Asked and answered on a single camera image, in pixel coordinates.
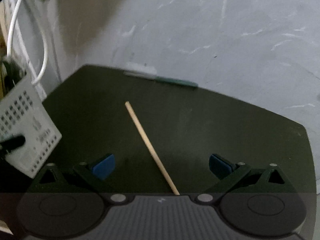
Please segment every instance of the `silver screw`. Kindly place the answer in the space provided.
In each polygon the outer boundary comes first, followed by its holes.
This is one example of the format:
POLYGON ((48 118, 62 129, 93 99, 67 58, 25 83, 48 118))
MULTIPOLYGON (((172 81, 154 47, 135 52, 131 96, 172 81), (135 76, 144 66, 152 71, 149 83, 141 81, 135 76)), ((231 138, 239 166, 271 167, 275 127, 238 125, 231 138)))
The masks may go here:
POLYGON ((210 202, 213 200, 213 196, 211 196, 210 194, 200 194, 198 197, 198 200, 201 202, 210 202))
POLYGON ((126 200, 126 196, 123 195, 123 194, 113 194, 110 199, 113 201, 113 202, 123 202, 126 200))

